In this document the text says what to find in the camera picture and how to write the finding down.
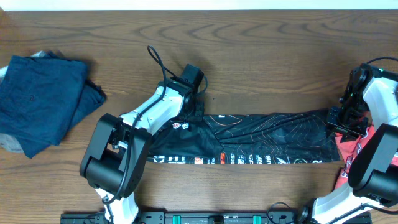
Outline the black patterned jersey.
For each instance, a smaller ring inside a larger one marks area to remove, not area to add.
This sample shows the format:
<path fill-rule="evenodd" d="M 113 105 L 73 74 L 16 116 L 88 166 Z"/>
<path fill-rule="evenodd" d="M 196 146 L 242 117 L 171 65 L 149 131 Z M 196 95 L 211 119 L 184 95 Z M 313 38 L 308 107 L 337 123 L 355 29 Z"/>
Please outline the black patterned jersey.
<path fill-rule="evenodd" d="M 168 122 L 147 161 L 168 164 L 308 164 L 340 159 L 326 128 L 327 109 L 303 113 L 206 115 Z"/>

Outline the red printed t-shirt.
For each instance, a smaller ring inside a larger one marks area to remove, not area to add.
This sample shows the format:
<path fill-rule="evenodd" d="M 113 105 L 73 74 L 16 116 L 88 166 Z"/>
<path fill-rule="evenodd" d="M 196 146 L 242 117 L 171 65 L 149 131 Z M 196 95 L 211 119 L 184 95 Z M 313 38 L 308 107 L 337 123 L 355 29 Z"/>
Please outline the red printed t-shirt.
<path fill-rule="evenodd" d="M 358 171 L 357 166 L 354 166 L 353 174 L 350 174 L 351 166 L 356 161 L 358 155 L 361 154 L 361 151 L 364 149 L 367 143 L 371 140 L 375 132 L 376 129 L 372 124 L 370 125 L 370 127 L 367 127 L 364 136 L 359 137 L 354 141 L 346 141 L 346 142 L 341 141 L 343 139 L 342 134 L 336 134 L 335 136 L 336 146 L 340 154 L 342 155 L 345 166 L 340 170 L 340 173 L 337 177 L 336 184 L 334 187 L 335 190 L 340 188 L 349 180 L 356 181 L 358 179 L 356 177 L 356 174 L 361 174 L 361 171 Z"/>

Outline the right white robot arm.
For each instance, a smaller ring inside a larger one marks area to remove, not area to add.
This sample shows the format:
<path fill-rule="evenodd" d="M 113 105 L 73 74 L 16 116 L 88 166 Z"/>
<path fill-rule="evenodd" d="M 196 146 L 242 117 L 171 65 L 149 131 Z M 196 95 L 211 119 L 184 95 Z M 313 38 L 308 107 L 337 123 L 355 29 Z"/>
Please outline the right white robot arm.
<path fill-rule="evenodd" d="M 363 63 L 350 73 L 341 107 L 329 110 L 328 125 L 343 139 L 366 134 L 371 115 L 375 133 L 353 160 L 348 181 L 332 193 L 316 198 L 302 210 L 298 223 L 358 221 L 360 214 L 377 210 L 389 215 L 397 205 L 397 74 Z"/>

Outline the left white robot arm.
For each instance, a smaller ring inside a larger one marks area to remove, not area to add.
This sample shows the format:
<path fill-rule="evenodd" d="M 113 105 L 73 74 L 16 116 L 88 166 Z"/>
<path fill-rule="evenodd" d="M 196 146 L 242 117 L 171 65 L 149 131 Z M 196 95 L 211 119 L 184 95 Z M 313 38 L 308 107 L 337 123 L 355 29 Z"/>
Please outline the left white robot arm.
<path fill-rule="evenodd" d="M 198 83 L 167 79 L 138 108 L 121 116 L 106 113 L 95 127 L 80 164 L 80 175 L 101 197 L 108 223 L 133 223 L 139 213 L 134 191 L 143 175 L 153 135 L 171 120 L 196 114 Z"/>

